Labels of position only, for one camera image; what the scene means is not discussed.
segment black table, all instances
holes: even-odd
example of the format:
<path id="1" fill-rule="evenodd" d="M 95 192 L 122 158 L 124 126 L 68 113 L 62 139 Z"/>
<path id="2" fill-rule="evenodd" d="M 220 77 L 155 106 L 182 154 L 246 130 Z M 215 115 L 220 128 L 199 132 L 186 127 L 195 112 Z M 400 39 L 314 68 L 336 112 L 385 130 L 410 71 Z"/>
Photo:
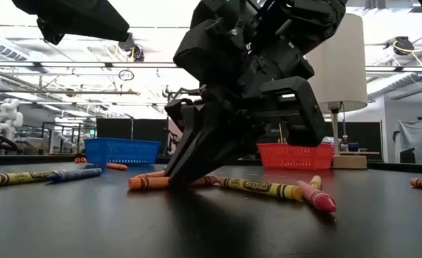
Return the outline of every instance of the black table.
<path id="1" fill-rule="evenodd" d="M 48 163 L 0 172 L 82 168 Z M 421 174 L 324 171 L 334 221 L 306 204 L 219 188 L 127 193 L 128 178 L 0 188 L 0 257 L 422 257 Z M 228 166 L 217 176 L 293 183 L 315 172 Z"/>

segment ceiling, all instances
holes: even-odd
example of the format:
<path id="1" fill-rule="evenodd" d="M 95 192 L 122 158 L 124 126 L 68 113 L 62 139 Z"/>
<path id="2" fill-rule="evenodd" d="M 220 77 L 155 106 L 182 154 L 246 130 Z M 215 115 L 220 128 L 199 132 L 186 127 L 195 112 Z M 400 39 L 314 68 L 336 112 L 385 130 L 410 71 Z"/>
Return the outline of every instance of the ceiling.
<path id="1" fill-rule="evenodd" d="M 394 56 L 391 48 L 384 49 L 388 40 L 397 36 L 408 36 L 417 48 L 422 48 L 422 12 L 412 8 L 403 9 L 362 9 L 365 1 L 350 1 L 348 11 L 359 14 L 364 21 L 366 65 L 418 65 L 415 57 Z M 404 7 L 395 1 L 397 6 Z M 110 0 L 110 3 L 130 24 L 138 43 L 145 52 L 145 62 L 172 62 L 172 57 L 183 35 L 188 31 L 191 15 L 198 0 L 150 0 L 126 1 Z M 0 40 L 24 51 L 29 60 L 61 62 L 126 62 L 129 53 L 117 51 L 117 42 L 66 35 L 58 46 L 47 44 L 36 26 L 36 18 L 17 9 L 11 0 L 0 0 Z M 422 58 L 422 51 L 416 52 Z M 0 55 L 0 60 L 7 58 Z M 118 77 L 120 69 L 101 68 L 49 68 L 49 74 L 42 77 L 31 76 L 34 72 L 26 69 L 3 70 L 32 84 L 47 85 L 47 90 L 126 91 L 140 95 L 77 95 L 63 97 L 64 101 L 95 100 L 100 102 L 166 103 L 163 91 L 168 86 L 171 91 L 180 88 L 194 89 L 198 82 L 180 69 L 130 69 L 133 80 L 123 81 Z M 110 107 L 114 113 L 134 117 L 164 118 L 162 108 L 152 107 Z"/>

